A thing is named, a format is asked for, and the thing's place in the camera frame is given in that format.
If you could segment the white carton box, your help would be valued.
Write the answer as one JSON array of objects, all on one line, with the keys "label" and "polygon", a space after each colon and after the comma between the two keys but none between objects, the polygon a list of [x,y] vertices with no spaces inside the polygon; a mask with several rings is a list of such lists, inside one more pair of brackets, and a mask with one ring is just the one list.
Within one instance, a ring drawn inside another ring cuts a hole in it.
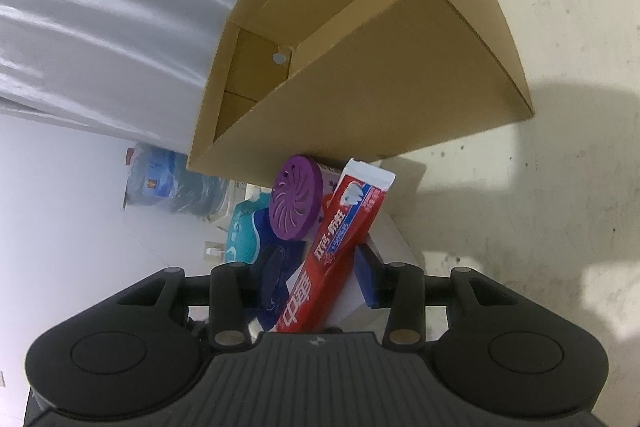
[{"label": "white carton box", "polygon": [[344,332],[369,331],[381,336],[387,310],[372,308],[372,305],[380,302],[376,286],[384,279],[381,265],[393,262],[420,263],[392,217],[381,210],[371,225],[366,243],[355,251],[352,273],[335,300],[324,327],[337,327]]}]

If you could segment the blue wet wipes pack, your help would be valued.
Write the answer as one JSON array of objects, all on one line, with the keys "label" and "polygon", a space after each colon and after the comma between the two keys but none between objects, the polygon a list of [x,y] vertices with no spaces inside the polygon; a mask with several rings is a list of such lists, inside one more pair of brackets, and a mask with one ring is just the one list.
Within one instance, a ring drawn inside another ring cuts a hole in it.
[{"label": "blue wet wipes pack", "polygon": [[229,225],[224,261],[253,263],[262,247],[274,242],[269,221],[271,195],[260,192],[234,207]]}]

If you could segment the red toothpaste tube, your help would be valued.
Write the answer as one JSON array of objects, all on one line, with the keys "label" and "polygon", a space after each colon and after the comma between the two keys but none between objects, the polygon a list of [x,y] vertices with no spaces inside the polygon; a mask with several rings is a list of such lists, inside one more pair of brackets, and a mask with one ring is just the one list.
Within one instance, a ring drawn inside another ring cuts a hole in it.
[{"label": "red toothpaste tube", "polygon": [[396,174],[349,159],[319,230],[296,277],[276,331],[320,331],[352,272],[355,249],[366,239]]}]

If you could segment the purple air freshener jar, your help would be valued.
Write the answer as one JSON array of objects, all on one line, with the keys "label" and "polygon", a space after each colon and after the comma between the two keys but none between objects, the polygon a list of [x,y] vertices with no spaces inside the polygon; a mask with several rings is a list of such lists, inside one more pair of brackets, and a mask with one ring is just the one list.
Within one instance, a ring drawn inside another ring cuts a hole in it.
[{"label": "purple air freshener jar", "polygon": [[273,183],[272,231],[286,241],[310,241],[337,187],[341,170],[303,155],[288,158]]}]

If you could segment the white water dispenser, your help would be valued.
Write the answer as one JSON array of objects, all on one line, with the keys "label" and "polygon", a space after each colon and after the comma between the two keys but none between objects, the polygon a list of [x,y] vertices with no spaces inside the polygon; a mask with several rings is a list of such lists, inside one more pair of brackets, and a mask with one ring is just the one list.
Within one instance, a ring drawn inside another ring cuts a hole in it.
[{"label": "white water dispenser", "polygon": [[270,188],[250,183],[230,181],[218,210],[205,218],[210,225],[227,231],[230,227],[236,205],[244,200],[256,200],[262,194],[269,194]]}]

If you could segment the blue water jug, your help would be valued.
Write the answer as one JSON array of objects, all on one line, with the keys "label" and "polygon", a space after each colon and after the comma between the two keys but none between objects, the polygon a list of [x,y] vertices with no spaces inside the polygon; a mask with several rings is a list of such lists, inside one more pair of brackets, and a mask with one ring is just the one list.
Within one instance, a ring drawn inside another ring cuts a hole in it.
[{"label": "blue water jug", "polygon": [[122,207],[160,208],[173,215],[215,221],[228,216],[233,183],[186,168],[186,155],[138,142],[127,150]]}]

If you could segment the brown cardboard box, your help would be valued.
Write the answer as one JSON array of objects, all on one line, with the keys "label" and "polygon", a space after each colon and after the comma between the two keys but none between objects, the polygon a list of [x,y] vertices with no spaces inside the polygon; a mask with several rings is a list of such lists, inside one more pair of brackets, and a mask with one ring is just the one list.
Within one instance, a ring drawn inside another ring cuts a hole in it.
[{"label": "brown cardboard box", "polygon": [[238,0],[188,165],[268,185],[296,154],[377,161],[533,113],[498,0]]}]

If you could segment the grey curtain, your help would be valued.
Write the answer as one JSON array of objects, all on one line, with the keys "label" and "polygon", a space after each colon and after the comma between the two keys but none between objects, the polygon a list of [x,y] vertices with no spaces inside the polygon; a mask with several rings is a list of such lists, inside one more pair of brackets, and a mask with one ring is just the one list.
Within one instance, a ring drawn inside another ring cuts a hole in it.
[{"label": "grey curtain", "polygon": [[1,109],[187,152],[236,0],[1,0]]}]

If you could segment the white wall plug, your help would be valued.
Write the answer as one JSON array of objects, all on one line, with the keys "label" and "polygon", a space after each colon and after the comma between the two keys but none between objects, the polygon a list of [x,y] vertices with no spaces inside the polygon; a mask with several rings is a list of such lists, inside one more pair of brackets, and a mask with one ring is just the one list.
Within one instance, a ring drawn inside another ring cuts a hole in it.
[{"label": "white wall plug", "polygon": [[203,258],[210,262],[224,261],[224,244],[207,241],[203,246]]}]

